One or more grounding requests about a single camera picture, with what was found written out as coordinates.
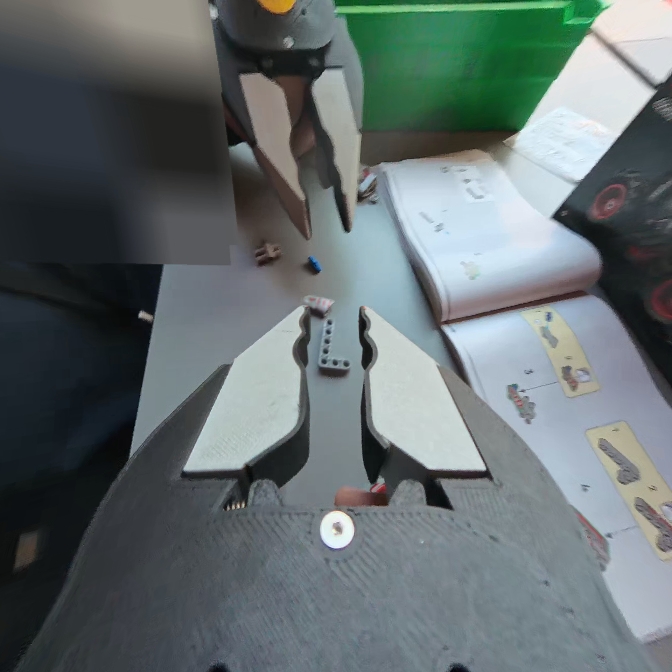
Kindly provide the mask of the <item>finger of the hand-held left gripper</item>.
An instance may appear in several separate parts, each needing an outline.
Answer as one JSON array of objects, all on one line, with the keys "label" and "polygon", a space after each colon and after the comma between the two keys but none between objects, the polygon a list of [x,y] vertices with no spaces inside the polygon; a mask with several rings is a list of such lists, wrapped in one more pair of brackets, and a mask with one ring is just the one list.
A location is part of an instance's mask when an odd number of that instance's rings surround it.
[{"label": "finger of the hand-held left gripper", "polygon": [[292,152],[292,118],[284,89],[260,72],[239,76],[253,130],[253,153],[276,190],[300,235],[309,240],[313,230],[298,163]]},{"label": "finger of the hand-held left gripper", "polygon": [[361,133],[342,69],[325,69],[311,84],[310,115],[345,232],[354,225],[359,187]]}]

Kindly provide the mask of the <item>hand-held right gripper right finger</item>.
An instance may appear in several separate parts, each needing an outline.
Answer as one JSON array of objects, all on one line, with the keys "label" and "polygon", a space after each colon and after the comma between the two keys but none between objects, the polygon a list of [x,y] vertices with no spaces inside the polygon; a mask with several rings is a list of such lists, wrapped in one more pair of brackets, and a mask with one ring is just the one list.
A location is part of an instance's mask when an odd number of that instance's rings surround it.
[{"label": "hand-held right gripper right finger", "polygon": [[487,465],[440,365],[369,307],[359,309],[365,469],[387,486],[482,478]]}]

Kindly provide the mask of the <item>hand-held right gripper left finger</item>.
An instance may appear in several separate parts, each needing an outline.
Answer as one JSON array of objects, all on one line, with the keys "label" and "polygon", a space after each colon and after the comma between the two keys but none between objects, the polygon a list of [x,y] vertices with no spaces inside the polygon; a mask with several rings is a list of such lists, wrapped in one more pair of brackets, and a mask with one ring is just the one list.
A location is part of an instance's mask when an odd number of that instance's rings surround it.
[{"label": "hand-held right gripper left finger", "polygon": [[310,315],[298,307],[235,358],[183,467],[187,477],[290,482],[309,455]]}]

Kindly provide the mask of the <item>grey L-shaped holed beam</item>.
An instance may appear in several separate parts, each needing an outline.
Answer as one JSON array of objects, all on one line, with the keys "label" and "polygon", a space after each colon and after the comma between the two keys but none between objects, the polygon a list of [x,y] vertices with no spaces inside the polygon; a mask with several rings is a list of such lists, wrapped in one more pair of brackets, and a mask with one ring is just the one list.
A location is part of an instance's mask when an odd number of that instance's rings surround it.
[{"label": "grey L-shaped holed beam", "polygon": [[326,317],[323,321],[320,346],[318,349],[318,371],[327,376],[345,377],[351,369],[351,362],[347,357],[341,357],[333,346],[335,334],[335,320]]}]

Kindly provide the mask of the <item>black toy set box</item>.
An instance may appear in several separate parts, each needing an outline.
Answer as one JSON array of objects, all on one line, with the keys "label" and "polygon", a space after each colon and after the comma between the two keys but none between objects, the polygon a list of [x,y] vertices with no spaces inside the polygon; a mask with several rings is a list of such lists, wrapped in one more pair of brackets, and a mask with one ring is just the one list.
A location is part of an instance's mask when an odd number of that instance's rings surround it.
[{"label": "black toy set box", "polygon": [[554,217],[598,249],[603,293],[670,382],[670,75]]}]

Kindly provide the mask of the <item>green plastic bin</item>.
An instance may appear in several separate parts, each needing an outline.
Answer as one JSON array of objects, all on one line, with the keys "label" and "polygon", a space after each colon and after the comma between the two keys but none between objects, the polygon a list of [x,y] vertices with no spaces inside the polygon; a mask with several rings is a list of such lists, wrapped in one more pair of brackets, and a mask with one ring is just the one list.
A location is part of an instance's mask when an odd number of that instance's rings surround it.
[{"label": "green plastic bin", "polygon": [[366,132],[520,130],[610,1],[336,1]]}]

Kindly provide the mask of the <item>open instruction booklet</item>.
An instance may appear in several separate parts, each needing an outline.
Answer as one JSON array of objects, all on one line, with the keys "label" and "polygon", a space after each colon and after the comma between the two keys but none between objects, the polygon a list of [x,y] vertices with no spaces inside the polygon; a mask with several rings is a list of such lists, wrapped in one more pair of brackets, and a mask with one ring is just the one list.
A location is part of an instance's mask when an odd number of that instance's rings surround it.
[{"label": "open instruction booklet", "polygon": [[588,292],[597,249],[481,150],[376,171],[466,382],[606,538],[605,579],[634,634],[671,635],[671,402]]}]

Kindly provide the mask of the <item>clear plastic parts bag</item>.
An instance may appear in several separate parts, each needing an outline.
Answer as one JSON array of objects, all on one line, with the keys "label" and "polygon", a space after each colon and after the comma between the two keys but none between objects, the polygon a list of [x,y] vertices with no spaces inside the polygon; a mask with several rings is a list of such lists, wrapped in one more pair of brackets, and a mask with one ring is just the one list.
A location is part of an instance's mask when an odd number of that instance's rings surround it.
[{"label": "clear plastic parts bag", "polygon": [[601,123],[559,107],[526,124],[505,145],[560,179],[578,184],[616,139]]}]

